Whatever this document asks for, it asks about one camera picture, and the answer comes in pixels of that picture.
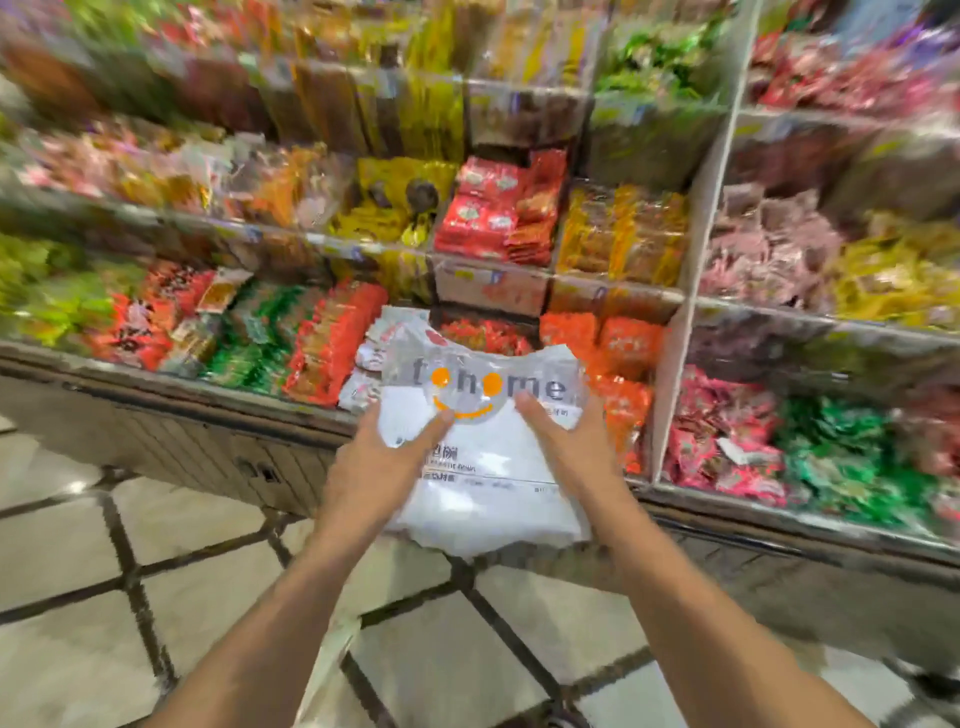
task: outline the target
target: store shelf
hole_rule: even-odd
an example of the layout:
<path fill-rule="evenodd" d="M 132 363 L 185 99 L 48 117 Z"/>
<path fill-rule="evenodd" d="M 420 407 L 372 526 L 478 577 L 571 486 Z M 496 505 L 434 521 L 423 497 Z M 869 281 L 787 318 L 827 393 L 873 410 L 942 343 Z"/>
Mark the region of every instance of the store shelf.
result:
<path fill-rule="evenodd" d="M 756 133 L 763 130 L 763 138 L 774 141 L 784 128 L 778 129 L 778 122 L 787 124 L 819 124 L 823 126 L 842 127 L 844 129 L 863 132 L 898 132 L 915 136 L 929 136 L 944 141 L 960 140 L 960 127 L 952 124 L 937 124 L 924 121 L 910 121 L 901 119 L 877 119 L 872 116 L 841 114 L 834 111 L 819 109 L 771 109 L 769 107 L 747 106 L 737 111 L 737 133 L 747 133 L 753 130 L 748 125 L 758 125 Z"/>

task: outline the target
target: snack package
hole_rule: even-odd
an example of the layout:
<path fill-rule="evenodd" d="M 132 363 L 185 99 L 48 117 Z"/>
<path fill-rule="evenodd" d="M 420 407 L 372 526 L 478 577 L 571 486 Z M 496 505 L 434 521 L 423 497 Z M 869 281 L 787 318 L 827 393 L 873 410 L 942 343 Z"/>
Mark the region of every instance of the snack package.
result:
<path fill-rule="evenodd" d="M 219 316 L 183 319 L 170 334 L 172 347 L 158 371 L 193 379 L 200 375 L 217 349 L 223 321 Z"/>
<path fill-rule="evenodd" d="M 197 313 L 223 314 L 230 308 L 244 284 L 253 273 L 235 268 L 218 268 L 197 303 Z"/>
<path fill-rule="evenodd" d="M 514 408 L 521 389 L 562 426 L 580 417 L 586 389 L 566 347 L 505 357 L 448 342 L 426 324 L 404 327 L 384 362 L 380 435 L 395 448 L 438 411 L 452 410 L 456 422 L 389 528 L 458 556 L 589 538 L 583 513 L 560 491 Z"/>
<path fill-rule="evenodd" d="M 783 453 L 771 447 L 777 400 L 754 384 L 709 378 L 684 369 L 667 440 L 664 476 L 676 485 L 783 507 Z"/>
<path fill-rule="evenodd" d="M 380 391 L 382 388 L 383 383 L 379 379 L 359 369 L 354 369 L 353 374 L 350 375 L 350 378 L 344 384 L 344 388 L 340 390 L 340 401 L 338 404 L 341 409 L 346 409 L 347 412 L 359 415 L 363 413 L 372 402 L 380 399 Z"/>

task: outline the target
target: dark grout line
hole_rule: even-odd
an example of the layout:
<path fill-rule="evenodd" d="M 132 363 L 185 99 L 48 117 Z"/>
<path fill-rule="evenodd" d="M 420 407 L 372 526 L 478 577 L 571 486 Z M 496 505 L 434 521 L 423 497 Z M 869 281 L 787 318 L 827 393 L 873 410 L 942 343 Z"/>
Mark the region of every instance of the dark grout line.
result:
<path fill-rule="evenodd" d="M 501 720 L 492 728 L 541 728 L 550 713 L 550 707 L 554 704 L 553 700 L 544 700 L 533 708 L 510 716 L 506 720 Z"/>
<path fill-rule="evenodd" d="M 285 569 L 289 567 L 294 560 L 294 555 L 290 553 L 290 549 L 280 540 L 274 530 L 267 531 L 267 543 L 274 550 L 280 565 Z"/>
<path fill-rule="evenodd" d="M 604 688 L 612 685 L 628 675 L 652 665 L 657 659 L 654 657 L 650 646 L 642 647 L 636 652 L 614 660 L 609 665 L 604 665 L 596 672 L 586 677 L 582 677 L 571 685 L 563 688 L 564 702 L 572 703 L 575 700 L 593 695 Z"/>
<path fill-rule="evenodd" d="M 507 621 L 497 614 L 487 599 L 483 597 L 476 589 L 464 590 L 464 595 L 473 605 L 474 609 L 480 613 L 480 616 L 487 621 L 487 624 L 493 628 L 493 631 L 506 644 L 510 651 L 514 653 L 520 664 L 527 668 L 527 671 L 533 675 L 534 679 L 540 683 L 540 686 L 551 698 L 561 697 L 561 686 L 556 678 L 550 674 L 543 663 L 537 659 L 537 656 L 524 643 L 519 635 L 514 631 Z"/>
<path fill-rule="evenodd" d="M 13 505 L 10 508 L 4 508 L 3 510 L 0 510 L 0 521 L 11 519 L 15 516 L 26 516 L 28 513 L 35 513 L 36 511 L 41 511 L 44 508 L 51 508 L 55 505 L 61 505 L 74 500 L 82 500 L 84 498 L 92 497 L 94 496 L 93 488 L 95 485 L 96 484 L 91 485 L 89 488 L 86 488 L 79 493 L 57 493 L 55 496 L 46 497 L 43 500 L 33 500 L 29 503 L 22 503 L 20 505 Z"/>
<path fill-rule="evenodd" d="M 380 622 L 387 621 L 387 619 L 393 619 L 394 617 L 405 615 L 408 612 L 413 612 L 415 609 L 423 606 L 428 601 L 440 599 L 444 596 L 450 596 L 459 591 L 460 587 L 457 586 L 457 584 L 455 584 L 452 580 L 445 581 L 443 584 L 438 584 L 435 587 L 429 587 L 428 589 L 424 589 L 422 592 L 417 592 L 414 595 L 406 596 L 403 599 L 398 599 L 397 601 L 390 602 L 390 604 L 385 604 L 382 607 L 377 607 L 376 609 L 370 610 L 366 614 L 360 616 L 360 628 L 366 629 L 367 627 L 373 627 Z"/>
<path fill-rule="evenodd" d="M 170 659 L 166 646 L 156 634 L 154 613 L 150 608 L 150 602 L 147 600 L 146 590 L 144 590 L 139 579 L 139 566 L 133 555 L 130 537 L 127 536 L 127 531 L 120 519 L 120 512 L 109 493 L 104 493 L 100 497 L 100 506 L 103 509 L 110 541 L 113 543 L 117 559 L 120 562 L 120 571 L 124 574 L 124 591 L 130 601 L 130 608 L 133 612 L 133 618 L 136 620 L 140 640 L 147 650 L 147 657 L 150 658 L 150 666 L 154 670 L 154 677 L 160 683 L 160 691 L 168 692 L 176 686 L 177 674 L 174 671 L 173 661 Z"/>
<path fill-rule="evenodd" d="M 8 609 L 7 611 L 0 613 L 0 626 L 4 624 L 11 624 L 15 621 L 21 621 L 22 619 L 29 619 L 30 617 L 37 617 L 45 612 L 50 612 L 51 610 L 59 609 L 60 607 L 66 607 L 70 604 L 76 604 L 80 601 L 86 601 L 94 596 L 100 596 L 108 592 L 121 590 L 123 587 L 124 577 L 115 576 L 107 581 L 91 584 L 88 587 L 76 589 L 73 592 L 66 592 L 65 594 L 50 596 L 46 599 L 31 602 L 30 604 L 24 604 L 20 607 L 13 607 L 12 609 Z"/>
<path fill-rule="evenodd" d="M 182 556 L 174 556 L 169 559 L 164 559 L 163 561 L 157 561 L 148 566 L 138 567 L 136 576 L 138 578 L 145 579 L 150 576 L 163 573 L 164 571 L 180 569 L 181 567 L 187 567 L 191 564 L 206 561 L 207 559 L 212 559 L 216 556 L 223 556 L 225 553 L 230 553 L 238 548 L 252 546 L 253 544 L 259 544 L 263 541 L 267 541 L 269 538 L 269 533 L 269 531 L 261 528 L 259 531 L 254 531 L 253 533 L 248 533 L 244 536 L 238 536 L 235 539 L 222 541 L 219 544 L 214 544 L 213 546 L 205 546 L 199 550 L 185 553 Z"/>
<path fill-rule="evenodd" d="M 394 717 L 390 715 L 390 711 L 380 700 L 380 696 L 376 694 L 376 690 L 373 689 L 367 675 L 360 669 L 349 652 L 340 661 L 340 670 L 347 678 L 347 682 L 360 701 L 360 705 L 367 711 L 367 716 L 373 721 L 373 725 L 376 728 L 396 728 Z"/>
<path fill-rule="evenodd" d="M 473 589 L 476 581 L 477 571 L 472 564 L 459 556 L 450 556 L 445 553 L 446 560 L 450 562 L 450 581 L 457 585 L 458 589 Z"/>

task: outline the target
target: red snack package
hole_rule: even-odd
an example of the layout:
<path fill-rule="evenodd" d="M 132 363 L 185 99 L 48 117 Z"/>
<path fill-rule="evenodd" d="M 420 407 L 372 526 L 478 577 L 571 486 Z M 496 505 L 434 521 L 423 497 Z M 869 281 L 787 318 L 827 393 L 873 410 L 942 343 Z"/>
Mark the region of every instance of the red snack package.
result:
<path fill-rule="evenodd" d="M 512 206 L 521 192 L 523 170 L 512 164 L 471 157 L 457 175 L 457 194 Z"/>
<path fill-rule="evenodd" d="M 595 346 L 599 330 L 597 317 L 592 313 L 544 313 L 540 316 L 540 340 L 544 346 L 566 344 L 574 356 Z"/>
<path fill-rule="evenodd" d="M 613 447 L 625 457 L 634 449 L 639 429 L 647 419 L 653 398 L 650 388 L 619 376 L 597 376 L 590 382 L 590 389 L 603 399 Z"/>
<path fill-rule="evenodd" d="M 560 182 L 529 186 L 516 202 L 516 217 L 520 223 L 536 223 L 547 220 L 557 222 L 560 203 Z"/>
<path fill-rule="evenodd" d="M 566 152 L 540 149 L 530 154 L 530 174 L 534 183 L 561 182 L 566 176 Z"/>
<path fill-rule="evenodd" d="M 640 379 L 657 366 L 662 342 L 663 327 L 615 316 L 600 331 L 599 348 L 617 374 Z"/>

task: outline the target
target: plastic bag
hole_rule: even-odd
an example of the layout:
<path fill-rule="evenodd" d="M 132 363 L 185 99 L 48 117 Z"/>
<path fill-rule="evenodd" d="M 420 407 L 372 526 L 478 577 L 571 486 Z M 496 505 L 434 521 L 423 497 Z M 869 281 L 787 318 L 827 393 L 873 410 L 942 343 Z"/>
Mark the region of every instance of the plastic bag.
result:
<path fill-rule="evenodd" d="M 457 556 L 589 538 L 584 514 L 561 493 L 513 402 L 524 389 L 558 423 L 575 425 L 586 387 L 570 349 L 472 352 L 411 322 L 387 352 L 383 382 L 379 429 L 390 447 L 416 438 L 438 410 L 457 413 L 389 528 Z"/>

